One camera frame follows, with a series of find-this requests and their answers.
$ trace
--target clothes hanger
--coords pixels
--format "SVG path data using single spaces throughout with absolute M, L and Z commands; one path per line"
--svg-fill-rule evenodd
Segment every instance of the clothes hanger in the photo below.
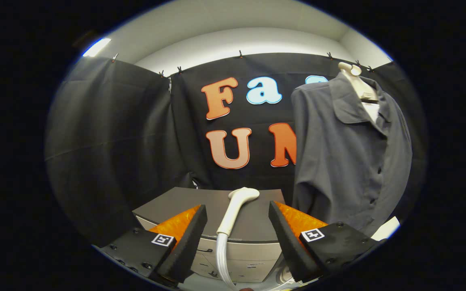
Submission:
M 348 77 L 351 77 L 352 79 L 350 80 L 350 83 L 352 84 L 352 86 L 357 86 L 358 87 L 358 90 L 359 91 L 362 91 L 362 96 L 359 96 L 361 102 L 365 102 L 365 103 L 375 103 L 375 104 L 378 104 L 379 101 L 375 98 L 375 93 L 373 92 L 373 89 L 372 88 L 368 88 L 370 87 L 370 85 L 364 83 L 364 81 L 362 81 L 360 78 L 359 78 L 359 75 L 361 74 L 362 70 L 360 67 L 358 66 L 354 66 L 354 65 L 350 65 L 350 64 L 347 64 L 347 63 L 344 63 L 344 62 L 340 62 L 338 64 L 338 68 L 346 73 L 348 75 Z

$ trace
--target white hanger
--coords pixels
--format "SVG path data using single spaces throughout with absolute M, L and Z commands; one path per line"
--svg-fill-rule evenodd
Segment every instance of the white hanger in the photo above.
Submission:
M 348 78 L 348 81 L 350 81 L 361 101 L 369 101 L 370 103 L 375 103 L 375 101 L 377 101 L 375 90 L 359 78 L 362 72 L 361 68 L 342 61 L 338 64 L 338 67 L 344 76 Z

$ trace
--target letter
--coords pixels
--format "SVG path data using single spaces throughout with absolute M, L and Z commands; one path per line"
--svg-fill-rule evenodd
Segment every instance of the letter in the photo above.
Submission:
M 285 158 L 285 151 L 290 156 L 293 164 L 296 164 L 296 134 L 287 123 L 275 123 L 269 127 L 274 134 L 274 160 L 273 167 L 285 167 L 289 160 Z
M 237 137 L 238 158 L 232 160 L 226 156 L 226 148 L 224 146 L 225 131 L 209 131 L 206 138 L 210 141 L 211 156 L 215 164 L 225 169 L 240 169 L 249 162 L 249 140 L 251 129 L 234 129 L 231 134 Z
M 273 78 L 270 77 L 259 77 L 248 82 L 249 90 L 246 98 L 248 102 L 254 105 L 263 103 L 275 104 L 282 99 L 282 95 L 278 93 L 278 85 Z
M 328 82 L 328 80 L 327 78 L 323 76 L 309 76 L 305 78 L 305 84 L 321 83 L 321 82 Z
M 208 102 L 208 112 L 206 114 L 207 120 L 213 120 L 229 114 L 231 109 L 224 107 L 222 100 L 225 100 L 228 104 L 233 102 L 233 91 L 231 91 L 231 88 L 226 87 L 221 92 L 220 88 L 224 86 L 235 88 L 238 86 L 238 81 L 237 79 L 230 77 L 202 87 L 201 92 L 206 94 L 206 100 Z

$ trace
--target shirt collar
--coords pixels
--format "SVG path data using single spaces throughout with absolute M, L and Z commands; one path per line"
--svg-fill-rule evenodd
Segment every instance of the shirt collar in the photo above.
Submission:
M 377 91 L 379 101 L 379 115 L 387 122 L 390 122 L 390 105 L 387 102 L 385 93 L 381 86 L 372 79 L 360 77 L 366 84 L 372 86 Z M 342 72 L 329 81 L 329 88 L 332 95 L 332 102 L 335 115 L 343 123 L 358 123 L 370 121 L 370 116 L 362 106 L 362 103 L 355 93 L 351 83 Z

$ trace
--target drawer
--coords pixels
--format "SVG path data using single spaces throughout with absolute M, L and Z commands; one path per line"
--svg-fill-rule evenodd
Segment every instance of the drawer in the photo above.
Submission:
M 210 273 L 213 271 L 213 265 L 211 265 L 203 255 L 196 254 L 190 269 L 196 273 Z
M 235 243 L 226 247 L 226 258 L 235 260 L 277 260 L 282 253 L 279 243 Z
M 205 256 L 208 262 L 217 270 L 215 257 Z M 277 260 L 226 260 L 228 272 L 233 282 L 259 283 L 270 273 Z
M 221 280 L 218 270 L 209 263 L 209 261 L 200 254 L 196 254 L 192 267 L 190 268 L 197 275 Z
M 216 241 L 203 239 L 199 241 L 197 253 L 205 256 L 215 256 Z M 282 253 L 279 243 L 235 243 L 228 242 L 227 259 L 238 260 L 277 260 Z

